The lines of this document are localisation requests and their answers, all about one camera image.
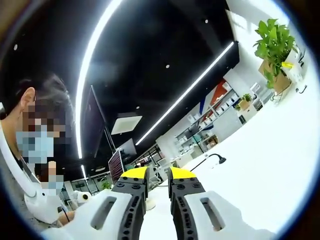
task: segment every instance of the recessed ceiling light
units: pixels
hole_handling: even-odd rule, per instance
[[[153,126],[136,142],[138,146],[155,128],[158,126],[163,119],[188,95],[188,93],[204,78],[205,75],[219,62],[219,60],[229,51],[229,49],[234,45],[231,42],[223,52],[207,67],[207,69],[185,90],[185,92],[175,101],[175,103],[156,121]]]

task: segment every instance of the computer monitor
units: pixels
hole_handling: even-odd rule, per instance
[[[111,181],[113,184],[119,180],[121,174],[125,172],[124,164],[122,162],[120,150],[117,149],[108,161]]]
[[[89,89],[83,117],[81,122],[83,156],[95,158],[106,124],[92,86]]]
[[[130,164],[132,157],[137,155],[136,147],[132,138],[118,147],[124,165]]]

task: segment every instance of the white desk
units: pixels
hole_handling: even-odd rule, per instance
[[[254,229],[278,233],[313,180],[320,146],[320,89],[313,66],[308,66],[303,84],[308,85],[304,94],[293,88],[278,106],[269,102],[207,152],[221,154],[225,163],[211,169],[213,164],[207,160],[193,171],[207,191],[239,208]],[[203,159],[199,156],[184,168],[191,169]],[[156,207],[145,214],[140,239],[176,239],[168,188],[157,187],[149,195]]]

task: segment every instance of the blue face mask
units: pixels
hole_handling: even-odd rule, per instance
[[[22,157],[30,164],[46,164],[47,158],[54,156],[54,137],[47,132],[46,125],[38,125],[36,131],[17,131],[16,143]]]

